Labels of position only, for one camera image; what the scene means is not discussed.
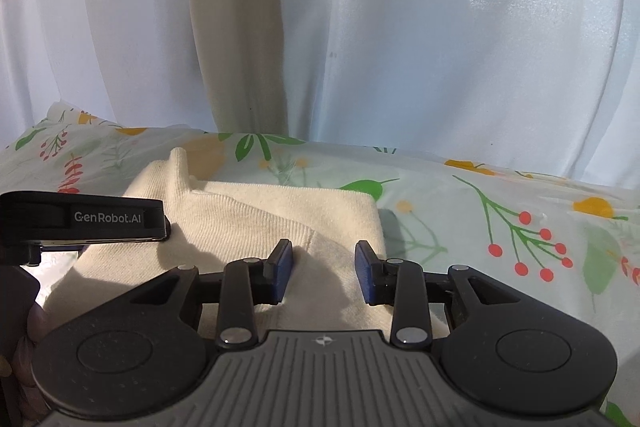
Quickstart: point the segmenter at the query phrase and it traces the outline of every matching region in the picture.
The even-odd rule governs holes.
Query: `curtain fold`
[[[287,134],[280,0],[190,0],[190,7],[218,128]]]

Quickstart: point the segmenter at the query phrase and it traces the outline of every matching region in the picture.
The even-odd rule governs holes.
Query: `logo emblem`
[[[326,347],[329,344],[331,344],[332,342],[334,342],[334,340],[331,337],[327,336],[327,335],[323,335],[322,337],[318,337],[318,338],[314,339],[314,342],[316,344],[320,344],[322,347]]]

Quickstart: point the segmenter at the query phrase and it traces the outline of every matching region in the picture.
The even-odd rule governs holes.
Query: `cream knit sweater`
[[[95,245],[52,290],[45,303],[60,325],[180,264],[201,273],[229,261],[266,258],[278,240],[294,245],[294,269],[283,303],[257,307],[267,329],[380,329],[388,337],[391,308],[364,303],[353,269],[354,245],[366,239],[384,252],[378,211],[367,194],[326,188],[200,182],[186,153],[151,163],[126,196],[164,201],[172,223],[164,243]],[[217,305],[205,305],[199,332],[212,337]],[[446,331],[434,331],[436,336]]]

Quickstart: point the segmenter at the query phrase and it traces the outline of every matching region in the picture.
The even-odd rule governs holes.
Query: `human hand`
[[[33,425],[49,412],[31,373],[33,349],[47,332],[46,314],[40,305],[35,303],[27,317],[27,334],[18,341],[11,360],[11,371],[20,386],[18,407],[24,425]]]

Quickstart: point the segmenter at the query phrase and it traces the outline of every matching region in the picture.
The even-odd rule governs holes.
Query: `bed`
[[[122,195],[149,162],[187,151],[201,180],[342,188],[377,203],[387,257],[443,272],[468,264],[605,333],[618,375],[604,402],[640,424],[640,194],[469,158],[186,127],[127,128],[54,104],[0,152],[0,190]],[[29,270],[44,302],[77,253]]]

